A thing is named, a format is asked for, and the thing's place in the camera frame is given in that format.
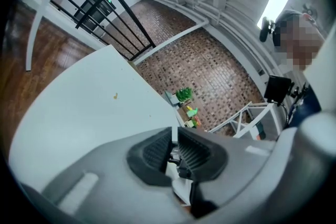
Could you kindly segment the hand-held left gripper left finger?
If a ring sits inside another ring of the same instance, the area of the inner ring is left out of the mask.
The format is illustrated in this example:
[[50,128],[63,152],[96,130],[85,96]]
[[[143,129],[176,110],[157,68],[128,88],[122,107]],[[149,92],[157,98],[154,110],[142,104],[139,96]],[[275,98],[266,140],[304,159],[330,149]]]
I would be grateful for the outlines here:
[[42,194],[83,223],[188,223],[165,173],[169,127],[104,143],[61,171]]

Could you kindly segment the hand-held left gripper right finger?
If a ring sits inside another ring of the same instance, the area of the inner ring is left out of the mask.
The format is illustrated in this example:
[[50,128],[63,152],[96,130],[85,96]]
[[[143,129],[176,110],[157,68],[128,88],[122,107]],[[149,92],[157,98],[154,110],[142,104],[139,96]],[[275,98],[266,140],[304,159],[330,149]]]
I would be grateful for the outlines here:
[[236,197],[262,169],[273,141],[178,128],[179,175],[192,180],[191,214],[201,218]]

